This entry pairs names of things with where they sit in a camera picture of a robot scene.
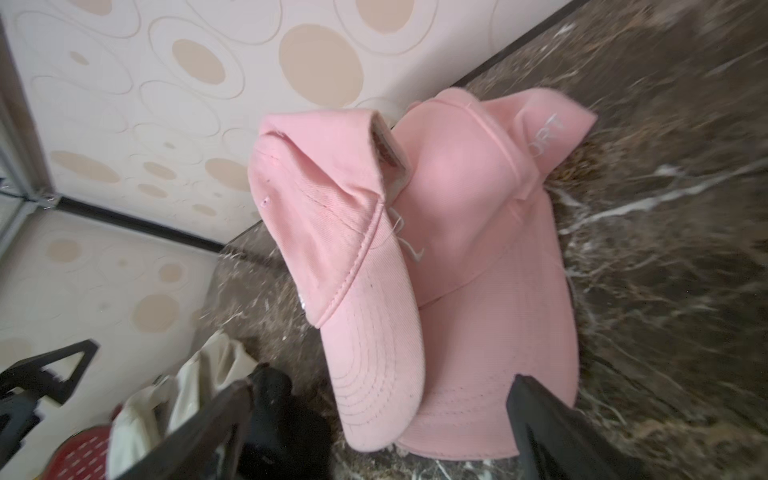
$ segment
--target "beige oval pattern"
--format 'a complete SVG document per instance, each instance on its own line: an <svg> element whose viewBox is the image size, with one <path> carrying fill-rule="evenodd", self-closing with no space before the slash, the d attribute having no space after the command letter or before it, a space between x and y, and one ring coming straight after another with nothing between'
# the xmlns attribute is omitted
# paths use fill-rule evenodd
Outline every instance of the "beige oval pattern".
<svg viewBox="0 0 768 480"><path fill-rule="evenodd" d="M248 170L226 158L211 158L205 162L205 171L219 183L232 190L249 192Z"/></svg>
<svg viewBox="0 0 768 480"><path fill-rule="evenodd" d="M80 177L106 184L116 184L120 181L120 175L111 167L86 155L54 150L50 153L50 157L53 163Z"/></svg>
<svg viewBox="0 0 768 480"><path fill-rule="evenodd" d="M72 81L41 75L29 84L47 106L85 127L113 134L128 128L125 117L111 102Z"/></svg>
<svg viewBox="0 0 768 480"><path fill-rule="evenodd" d="M280 41L280 67L296 93L323 107L344 107L362 90L362 64L354 48L322 25L291 28Z"/></svg>
<svg viewBox="0 0 768 480"><path fill-rule="evenodd" d="M138 124L136 140L157 156L175 164L198 164L203 160L200 147L187 135L159 124Z"/></svg>
<svg viewBox="0 0 768 480"><path fill-rule="evenodd" d="M85 292L78 304L79 321L101 328L127 317L125 290L117 286L96 286Z"/></svg>
<svg viewBox="0 0 768 480"><path fill-rule="evenodd" d="M215 217L217 215L216 211L213 208L203 204L193 205L192 210L198 212L199 214L207 215L208 217Z"/></svg>
<svg viewBox="0 0 768 480"><path fill-rule="evenodd" d="M113 245L101 252L96 267L113 285L136 280L147 269L141 251L128 245Z"/></svg>
<svg viewBox="0 0 768 480"><path fill-rule="evenodd" d="M224 149L236 159L247 163L259 134L249 128L230 128L221 135Z"/></svg>
<svg viewBox="0 0 768 480"><path fill-rule="evenodd" d="M149 174L152 174L157 178L162 178L163 180L176 180L176 172L168 167L164 167L163 165L151 161L144 162L141 166L144 167Z"/></svg>
<svg viewBox="0 0 768 480"><path fill-rule="evenodd" d="M219 35L248 45L272 40L283 22L281 0L187 0L187 5Z"/></svg>
<svg viewBox="0 0 768 480"><path fill-rule="evenodd" d="M195 137L211 137L221 129L216 111L186 88L162 80L139 86L141 103L163 124Z"/></svg>
<svg viewBox="0 0 768 480"><path fill-rule="evenodd" d="M72 263L83 254L80 244L68 238L57 238L48 244L45 256L59 263Z"/></svg>
<svg viewBox="0 0 768 480"><path fill-rule="evenodd" d="M192 77L204 83L218 85L227 78L221 60L196 41L180 38L171 48L176 62Z"/></svg>
<svg viewBox="0 0 768 480"><path fill-rule="evenodd" d="M112 13L112 0L69 0L69 2L93 15L104 17Z"/></svg>
<svg viewBox="0 0 768 480"><path fill-rule="evenodd" d="M181 268L179 263L166 263L160 267L160 270L157 272L157 276L163 283L176 283L181 280L181 274L183 272L184 269Z"/></svg>
<svg viewBox="0 0 768 480"><path fill-rule="evenodd" d="M212 182L209 179L192 183L192 191L198 199L206 199L218 205L225 198L231 197L229 188L219 182Z"/></svg>
<svg viewBox="0 0 768 480"><path fill-rule="evenodd" d="M130 38L141 27L136 0L48 0L48 3L100 35Z"/></svg>
<svg viewBox="0 0 768 480"><path fill-rule="evenodd" d="M0 340L0 366L11 366L30 356L32 344L29 340L15 337Z"/></svg>
<svg viewBox="0 0 768 480"><path fill-rule="evenodd" d="M154 198L166 198L168 196L168 192L163 190L160 187L155 187L154 185L150 184L138 184L136 188L143 193L144 195L149 195L150 197Z"/></svg>
<svg viewBox="0 0 768 480"><path fill-rule="evenodd" d="M395 33L406 26L414 0L356 0L360 18L378 33Z"/></svg>
<svg viewBox="0 0 768 480"><path fill-rule="evenodd" d="M70 51L69 52L69 58L71 58L73 61L79 63L80 65L83 65L84 67L91 64L88 61L88 59L86 57L84 57L83 54L80 53L79 51Z"/></svg>
<svg viewBox="0 0 768 480"><path fill-rule="evenodd" d="M375 55L402 55L419 45L432 30L438 3L333 0L333 7L344 33L360 48Z"/></svg>
<svg viewBox="0 0 768 480"><path fill-rule="evenodd" d="M142 333L162 333L179 320L179 310L179 303L173 297L154 293L141 299L131 320Z"/></svg>

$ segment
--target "black baseboard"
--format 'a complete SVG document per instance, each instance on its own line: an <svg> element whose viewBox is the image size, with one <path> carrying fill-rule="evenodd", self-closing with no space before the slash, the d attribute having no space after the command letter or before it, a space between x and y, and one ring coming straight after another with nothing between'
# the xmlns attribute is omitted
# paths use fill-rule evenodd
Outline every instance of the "black baseboard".
<svg viewBox="0 0 768 480"><path fill-rule="evenodd" d="M96 207L95 205L86 204L85 202L81 202L69 197L62 197L58 202L56 210L61 210L62 212L67 212L68 214L79 215L80 217L109 223L118 227L127 228L129 230L135 230L137 232L155 235L156 237L183 243L184 245L201 248L210 252L219 253L224 248L222 243L196 237L190 233L185 233L181 230L175 230L158 223L142 220L141 218L132 217L131 215L119 214L118 212L114 212L106 208Z"/></svg>

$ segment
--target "marble countertop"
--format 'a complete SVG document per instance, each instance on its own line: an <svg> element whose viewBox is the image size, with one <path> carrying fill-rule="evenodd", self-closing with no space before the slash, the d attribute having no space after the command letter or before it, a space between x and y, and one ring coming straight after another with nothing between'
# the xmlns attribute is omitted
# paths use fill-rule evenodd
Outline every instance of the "marble countertop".
<svg viewBox="0 0 768 480"><path fill-rule="evenodd" d="M590 0L467 85L556 88L599 113L548 179L576 312L576 408L657 478L768 472L768 5ZM335 478L520 478L516 460L349 449L319 333L256 226L222 253L217 327L334 426Z"/></svg>

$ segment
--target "cap label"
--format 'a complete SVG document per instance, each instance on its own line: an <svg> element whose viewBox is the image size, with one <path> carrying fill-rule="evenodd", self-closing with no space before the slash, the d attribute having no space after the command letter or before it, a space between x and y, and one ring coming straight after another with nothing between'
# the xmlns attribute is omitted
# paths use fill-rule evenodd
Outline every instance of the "cap label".
<svg viewBox="0 0 768 480"><path fill-rule="evenodd" d="M381 114L376 112L371 120L371 143L382 172L386 203L392 205L411 177L409 163L405 154L395 143Z"/></svg>

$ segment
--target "cap seam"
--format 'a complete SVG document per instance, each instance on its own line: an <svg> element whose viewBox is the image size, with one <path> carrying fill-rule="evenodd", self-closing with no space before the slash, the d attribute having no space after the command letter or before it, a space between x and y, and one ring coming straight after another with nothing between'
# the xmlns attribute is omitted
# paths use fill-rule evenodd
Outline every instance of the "cap seam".
<svg viewBox="0 0 768 480"><path fill-rule="evenodd" d="M360 340L360 339L362 338L362 335L360 334L360 328L359 328L359 324L360 324L360 322L355 322L355 331L357 332L357 345L358 345L358 350L359 350L360 352L362 352L362 351L363 351L363 350L362 350L362 342L361 342L361 340ZM373 329L373 327L374 327L374 322L370 322L370 323L369 323L369 327L370 327L370 331L372 332L372 331L374 330L374 329ZM377 343L376 343L376 347L375 347L375 348L376 348L376 352L373 354L373 358L374 358L374 359L378 358L378 353L379 353L379 344L380 344L379 342L377 342ZM370 356L370 355L373 353L373 349L371 349L371 348L368 348L368 349L366 349L366 352L367 352L367 353L368 353L368 355L369 355L369 356L368 356L368 360L369 360L369 361L367 362L367 363L368 363L368 367L370 367L370 366L371 366L372 364L374 364L374 363L376 363L376 364L378 365L378 363L377 363L375 360L373 360L373 361L370 361L370 360L371 360L371 356ZM349 380L347 379L347 376L349 376L349 375L344 375L344 376L341 376L341 377L331 377L331 383L333 384L333 391L334 391L334 395L336 396L336 405L337 405L337 406L339 406L339 405L342 405L342 406L353 406L353 405L355 405L355 403L351 403L351 404L342 404L341 402L339 402L339 397L342 397L342 398L348 398L348 397L350 397L350 396L353 396L353 395L355 395L356 393L358 393L358 392L359 392L359 388L357 388L357 389L355 389L355 390L353 390L353 391L351 391L351 392L348 390L348 388L349 388L349 387L352 387L352 386L354 386L355 384L357 384L357 383L358 383L358 379L359 379L361 376L362 376L363 378L365 378L365 377L366 377L366 374L365 374L365 370L367 370L367 369L364 369L364 368L362 367L362 362L361 362L361 363L360 363L360 368L358 368L358 370L355 372L355 375L354 375L354 377L352 378L352 380L351 380L351 381L349 381ZM338 391L339 389L341 389L341 390L343 391L343 394L342 394L342 395L340 395L340 394L337 394L337 391Z"/></svg>
<svg viewBox="0 0 768 480"><path fill-rule="evenodd" d="M362 410L361 412L355 412L355 413L348 413L348 412L342 413L341 409L339 409L339 420L341 421L341 423L343 423L344 425L349 425L349 426L368 425L369 423L372 423L372 422L376 421L381 416L382 411L387 406L389 406L389 399L392 398L392 393L395 391L395 389L392 388L392 387L397 383L397 356L394 356L394 357L395 357L394 358L395 364L392 366L392 381L389 383L388 392L386 394L386 397L384 398L384 402L382 402L382 404L379 406L379 408L374 412L373 417L369 417L365 422L352 423L352 422L348 422L345 419L343 419L342 416L347 417L347 419L351 419L352 417L356 417L358 415L370 414L371 413L371 408L366 408L366 409ZM385 364L385 369L388 366L389 366L389 362L387 362ZM381 393L381 391L384 390L385 385L386 384L383 382L382 385L379 387L379 393ZM369 388L369 391L367 393L370 393L371 390L373 390L373 385L371 385L371 387ZM380 399L380 398L381 397L379 395L376 395L376 397L375 397L375 399ZM356 403L349 404L349 405L343 405L342 404L342 406L345 407L345 408L346 407L353 407L355 405L358 405L361 402L362 402L362 400L360 402L356 402Z"/></svg>
<svg viewBox="0 0 768 480"><path fill-rule="evenodd" d="M339 304L341 304L341 301L339 300L339 296L343 295L344 293L346 293L347 290L349 290L349 286L352 285L352 281L355 279L355 277L357 276L357 273L360 271L360 267L362 266L362 261L365 258L365 253L368 253L368 249L370 248L371 243L373 242L373 237L376 234L376 229L379 227L379 222L381 221L381 216L382 216L382 212L384 211L384 206L385 206L384 202L381 201L381 199L379 198L379 201L376 202L376 208L373 211L373 216L371 217L368 230L366 231L365 236L362 239L362 243L360 244L360 248L357 251L357 257L355 258L355 261L352 264L352 268L347 273L346 278L339 286L339 289L331 298L323 314L320 315L320 319L317 321L317 324L315 325L316 328L322 328L322 326L330 319L330 317L333 315L336 309L339 308Z"/></svg>
<svg viewBox="0 0 768 480"><path fill-rule="evenodd" d="M292 177L291 175L289 175L289 174L288 174L288 172L285 170L285 168L284 168L284 167L283 167L283 165L281 164L281 162L280 162L280 159L279 159L279 158L275 157L275 156L274 156L274 155L272 155L272 154L268 154L268 153L265 153L265 152L262 152L262 151L258 151L258 152L259 152L260 154L262 154L262 155L265 155L265 156L267 156L267 157L269 157L269 158L272 158L273 160L276 160L277 162L275 163L275 165L276 165L276 166L277 166L277 167L278 167L278 168L279 168L279 169L280 169L282 172L284 172L284 173L286 174L286 178L287 178L287 179L288 179L288 180L289 180L289 181L290 181L292 184L294 184L294 185L296 186L296 188L297 188L297 189L298 189L298 190L301 192L301 194L302 194L302 195L303 195L303 196L304 196L304 197L305 197L307 200L311 201L312 203L316 204L317 206L319 206L319 207L323 208L325 211L327 211L328 213L330 213L331 215L333 215L333 217L334 217L334 218L336 218L336 219L337 219L339 222L341 222L341 223L342 223L342 224L343 224L345 227L349 228L351 231L353 231L353 232L355 232L355 233L358 233L358 234L362 234L362 235L363 235L362 243L360 244L360 248L358 249L358 252L357 252L357 256L356 256L356 258L355 258L355 261L353 262L352 268L351 268L351 269L350 269L350 271L347 273L347 275L346 275L346 278L344 279L344 281L342 281L341 285L339 286L339 289L336 291L336 293L334 293L333 297L332 297L332 298L331 298L331 300L329 301L329 303L328 303L328 305L326 306L326 308L324 309L323 313L320 315L320 318L318 319L317 323L313 325L315 328L319 329L320 327L322 327L322 326L323 326L323 325L324 325L324 324L325 324L325 323L328 321L328 319L329 319L329 318L332 316L333 312L334 312L334 311L336 311L336 309L339 307L339 303L340 303L340 302L337 302L337 299L338 299L339 295L342 293L342 291L343 291L343 290L348 290L348 289L349 289L349 285L351 285L351 283L352 283L352 280L353 280L353 279L350 279L350 277L351 277L351 276L355 276L355 275L357 274L357 272L359 271L359 269L360 269L360 266L362 265L362 259L363 259L363 257L364 257L364 256L363 256L363 253L367 253L367 251L368 251L368 249L369 249L369 247L370 247L370 244L371 244L371 242L373 241L374 233L376 232L376 229L375 229L375 228L373 228L373 227L377 227L377 226L378 226L378 224L379 224L379 222L378 222L378 221L376 221L376 220L377 220L377 219L378 219L378 220L381 220L381 213L382 213L382 211L384 210L384 209L383 209L383 207L384 207L384 202L382 201L382 198L381 198L381 196L379 195L379 198L378 198L378 199L377 199L377 201L376 201L376 206L375 206L375 207L374 207L374 209L373 209L373 215L371 216L371 219L369 220L369 225L368 225L368 229L367 229L367 231L366 231L365 233L363 233L363 232L360 232L360 231L358 231L357 229L355 229L355 228L351 227L350 225L348 225L348 224L347 224L347 223L346 223L346 222L345 222L345 221L344 221L344 220L343 220L341 217L339 217L339 216L337 216L335 213L333 213L333 212L332 212L332 211L331 211L331 210L330 210L330 209L329 209L329 208L328 208L326 205L323 205L323 204L322 204L322 203L320 203L318 200L316 200L316 199L312 198L312 197L311 197L311 196L310 196L310 195L309 195L309 194L308 194L308 193L307 193L307 192L306 192L306 191L305 191L305 190L304 190L304 189L303 189L303 188L302 188L302 187L301 187L301 186L300 186L300 185L299 185L299 184L298 184L298 183L297 183L297 182L296 182L294 179L293 179L293 177Z"/></svg>
<svg viewBox="0 0 768 480"><path fill-rule="evenodd" d="M532 206L537 201L543 201L543 200L541 200L541 199L534 199L533 201L528 201L528 200L523 201L523 203L526 204L526 206L527 206L526 211L530 210L532 208ZM505 205L505 210L508 210L513 216L515 216L514 220L517 221L520 225L525 224L524 219L521 218L520 215L518 215L518 212L515 211L515 209L511 205L509 205L509 202L507 202L507 204ZM467 280L466 282L460 283L459 285L451 288L449 291L440 294L440 296L437 296L436 298L431 298L431 299L427 300L426 302L424 302L423 305L417 306L419 311L421 311L422 309L425 309L425 308L429 308L430 306L432 306L432 304L434 302L439 301L443 297L448 296L451 293L454 293L456 290L460 290L460 289L464 288L465 286L469 285L470 283L474 282L475 280L477 280L478 277L480 277L487 269L491 268L491 266L493 266L495 261L498 260L499 258L501 258L503 255L505 255L513 246L514 246L514 241L507 242L505 244L505 247L503 249L501 249L497 254L495 254L492 257L492 260L489 261L487 265L485 265L485 268L483 268L482 270L478 271L477 273L474 273L473 275L471 275L471 278L469 280Z"/></svg>
<svg viewBox="0 0 768 480"><path fill-rule="evenodd" d="M357 334L357 337L359 338L360 337L360 322L355 322L354 332ZM355 354L354 346L355 346L355 343L353 343L352 355L354 357L356 357L356 358L358 356L360 358L362 358L362 343L361 342L357 342L357 346L358 346L358 350L359 350L358 351L358 355ZM356 366L355 365L350 366L346 370L346 372L344 372L343 375L339 375L339 376L334 376L333 373L330 372L330 369L329 369L329 372L328 372L329 375L328 376L330 377L331 384L333 385L333 395L334 396L336 395L336 385L334 384L334 382L336 380L338 380L338 379L346 379L346 377L350 376L353 373L353 370L355 370L355 367L357 367L357 368L356 368L356 371L354 372L354 376L355 376L355 380L357 380L357 378L360 377L360 371L362 370L362 364L359 364L359 365L356 365ZM352 383L353 382L345 384L345 385L341 386L341 388L346 388L347 386L351 385Z"/></svg>
<svg viewBox="0 0 768 480"><path fill-rule="evenodd" d="M509 143L511 143L511 141L505 142L499 137L497 131L499 130L504 131L504 128L501 125L499 125L498 122L496 122L496 120L493 117L491 117L489 114L485 114L484 112L477 111L477 109L472 108L473 105L471 104L466 104L466 105L458 104L458 103L455 103L454 101L446 100L444 98L437 98L437 97L431 100L428 100L427 102L431 102L431 101L435 101L443 105L447 105L449 107L458 108L461 111L467 112L469 116L472 117L472 120L474 120L477 125L482 127L482 129L493 140L493 142L496 144L496 146L502 152L502 154L504 154L504 157L507 163L509 164L509 167L512 169L512 171L515 172L515 176L518 178L518 180L523 180L525 178L522 172L520 171L520 169L518 169L518 166L515 165L515 160L513 158L510 145L508 145ZM520 151L520 149L518 150L519 150L519 153L526 155L525 152ZM538 178L537 183L541 184L542 183L541 172L538 169L538 166L536 165L535 161L533 161L532 159L531 161L534 162L534 169L536 170L537 178Z"/></svg>

